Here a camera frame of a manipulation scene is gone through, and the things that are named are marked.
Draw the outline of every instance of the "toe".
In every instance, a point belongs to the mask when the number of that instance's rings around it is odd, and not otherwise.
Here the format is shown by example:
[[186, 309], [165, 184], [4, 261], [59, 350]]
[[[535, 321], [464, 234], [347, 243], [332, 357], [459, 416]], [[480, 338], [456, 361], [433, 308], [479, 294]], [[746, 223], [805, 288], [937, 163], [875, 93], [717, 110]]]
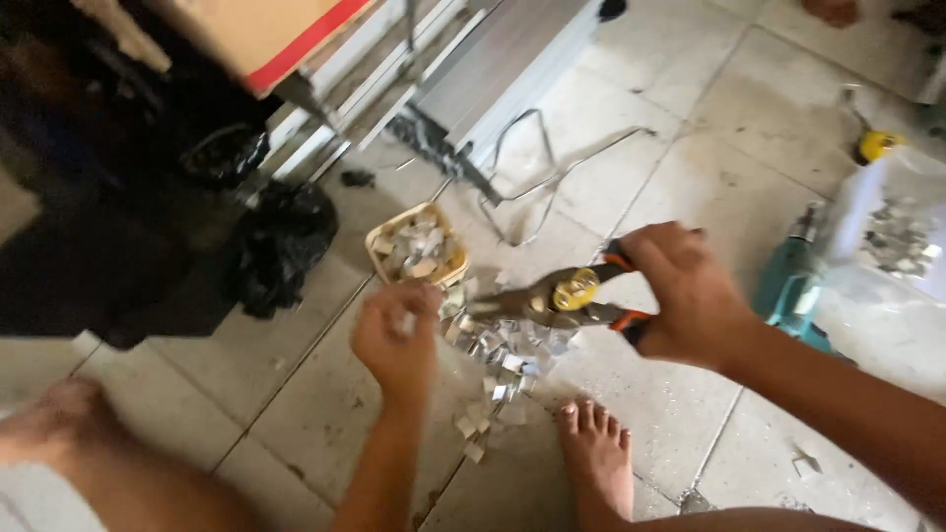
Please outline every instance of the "toe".
[[574, 400], [566, 401], [559, 409], [558, 428], [564, 434], [578, 434], [578, 405]]
[[631, 431], [621, 430], [621, 448], [628, 451], [631, 448]]
[[618, 419], [616, 417], [609, 417], [607, 419], [607, 435], [617, 439], [620, 433], [621, 424], [618, 423]]
[[595, 404], [594, 406], [594, 426], [598, 428], [599, 431], [607, 430], [607, 419], [610, 415], [607, 413], [607, 409], [604, 408], [601, 404]]
[[578, 406], [578, 429], [590, 431], [594, 428], [594, 402], [591, 399], [582, 399]]

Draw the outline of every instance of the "teal drill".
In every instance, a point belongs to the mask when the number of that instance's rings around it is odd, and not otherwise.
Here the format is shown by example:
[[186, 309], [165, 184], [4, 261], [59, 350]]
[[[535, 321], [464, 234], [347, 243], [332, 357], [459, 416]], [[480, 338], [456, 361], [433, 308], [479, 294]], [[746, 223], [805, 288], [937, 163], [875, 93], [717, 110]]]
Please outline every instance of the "teal drill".
[[837, 356], [825, 331], [812, 323], [821, 293], [821, 278], [811, 255], [819, 208], [819, 204], [809, 204], [785, 242], [772, 253], [762, 271], [752, 309], [772, 327]]

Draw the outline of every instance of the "red stripe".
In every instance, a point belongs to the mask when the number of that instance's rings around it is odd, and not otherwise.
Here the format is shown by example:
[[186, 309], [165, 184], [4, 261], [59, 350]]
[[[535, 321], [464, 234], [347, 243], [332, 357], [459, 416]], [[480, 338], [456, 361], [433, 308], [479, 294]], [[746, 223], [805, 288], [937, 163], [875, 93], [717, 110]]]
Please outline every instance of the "red stripe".
[[296, 37], [270, 62], [247, 77], [247, 84], [257, 93], [269, 91], [271, 85], [295, 68], [306, 54], [321, 43], [333, 31], [359, 12], [370, 0], [340, 0], [334, 8], [322, 15], [302, 35]]

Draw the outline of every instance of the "hand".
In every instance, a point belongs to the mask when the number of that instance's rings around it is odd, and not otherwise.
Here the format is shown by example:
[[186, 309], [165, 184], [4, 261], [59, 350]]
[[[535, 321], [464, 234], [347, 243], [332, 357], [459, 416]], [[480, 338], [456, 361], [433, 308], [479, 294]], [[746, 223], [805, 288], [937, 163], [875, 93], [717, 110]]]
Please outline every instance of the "hand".
[[[434, 330], [442, 297], [434, 286], [410, 283], [385, 285], [364, 302], [351, 347], [380, 384], [386, 406], [426, 406], [437, 366]], [[405, 331], [408, 314], [416, 321]]]
[[677, 222], [648, 225], [622, 237], [621, 248], [660, 305], [637, 345], [642, 356], [719, 371], [752, 331], [765, 327], [702, 231]]

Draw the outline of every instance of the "basket of metal scraps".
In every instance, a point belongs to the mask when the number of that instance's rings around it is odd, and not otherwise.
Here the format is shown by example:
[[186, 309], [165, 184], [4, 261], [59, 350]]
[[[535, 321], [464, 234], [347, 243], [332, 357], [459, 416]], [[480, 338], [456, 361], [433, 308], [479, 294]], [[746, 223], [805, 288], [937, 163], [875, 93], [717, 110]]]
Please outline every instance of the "basket of metal scraps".
[[386, 283], [422, 280], [446, 288], [463, 279], [469, 254], [444, 212], [422, 203], [383, 223], [364, 241]]

